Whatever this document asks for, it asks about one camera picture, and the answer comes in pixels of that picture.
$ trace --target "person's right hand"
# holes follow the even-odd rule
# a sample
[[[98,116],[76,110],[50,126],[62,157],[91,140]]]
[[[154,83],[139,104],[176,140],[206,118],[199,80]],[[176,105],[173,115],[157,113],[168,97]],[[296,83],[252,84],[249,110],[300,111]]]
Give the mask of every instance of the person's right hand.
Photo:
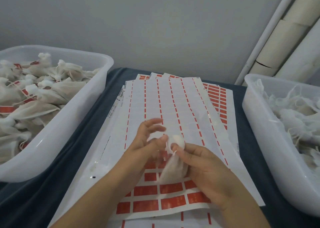
[[[185,144],[184,150],[176,143],[171,148],[189,165],[187,176],[220,210],[237,196],[249,193],[237,176],[207,148],[190,143]]]

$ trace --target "white plastic bin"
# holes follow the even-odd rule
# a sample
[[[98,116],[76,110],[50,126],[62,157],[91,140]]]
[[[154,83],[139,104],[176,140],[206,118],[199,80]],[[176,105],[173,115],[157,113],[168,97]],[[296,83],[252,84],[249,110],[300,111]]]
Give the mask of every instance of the white plastic bin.
[[[84,70],[102,68],[42,131],[17,156],[0,165],[0,181],[20,182],[43,172],[55,159],[82,119],[102,93],[107,71],[113,65],[110,56],[41,45],[26,45],[0,51],[0,60],[34,61],[40,52],[51,54],[52,64],[58,60],[78,64]]]
[[[320,96],[320,87],[256,74],[244,79],[248,88],[242,107],[279,190],[297,209],[320,217],[320,180],[311,173],[254,83],[261,79],[268,95],[282,98],[299,85],[302,96],[313,99]]]

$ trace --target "pile of fabric bags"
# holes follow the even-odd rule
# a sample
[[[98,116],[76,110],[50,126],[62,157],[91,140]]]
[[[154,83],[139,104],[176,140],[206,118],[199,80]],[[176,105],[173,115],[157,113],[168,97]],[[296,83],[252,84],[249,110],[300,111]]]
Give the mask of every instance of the pile of fabric bags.
[[[320,178],[320,97],[303,97],[299,86],[291,89],[285,98],[268,96],[260,79],[256,81],[256,89],[283,123],[311,172]]]
[[[49,53],[33,62],[0,60],[0,164],[28,143],[99,71],[82,70]]]

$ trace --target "blue fabric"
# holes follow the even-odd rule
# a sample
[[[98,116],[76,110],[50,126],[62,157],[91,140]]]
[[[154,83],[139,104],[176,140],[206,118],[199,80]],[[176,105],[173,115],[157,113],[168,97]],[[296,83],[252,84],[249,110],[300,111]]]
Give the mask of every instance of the blue fabric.
[[[108,73],[106,88],[52,164],[40,175],[20,183],[0,183],[0,227],[47,227],[82,160],[98,134],[122,85],[150,72],[118,68]],[[246,87],[218,82],[233,90],[240,156],[266,206],[272,227],[320,227],[320,219],[291,206],[279,192],[242,110]]]

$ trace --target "person's left hand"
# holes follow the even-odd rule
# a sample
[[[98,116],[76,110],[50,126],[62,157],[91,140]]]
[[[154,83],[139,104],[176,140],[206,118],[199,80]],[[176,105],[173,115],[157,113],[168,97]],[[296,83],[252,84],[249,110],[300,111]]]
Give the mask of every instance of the person's left hand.
[[[153,118],[142,122],[132,144],[110,171],[114,180],[119,182],[119,191],[123,196],[137,185],[147,162],[156,161],[160,163],[163,161],[162,152],[166,147],[168,136],[164,134],[158,139],[154,138],[147,141],[151,133],[166,131],[164,126],[157,125],[161,122],[161,118]]]

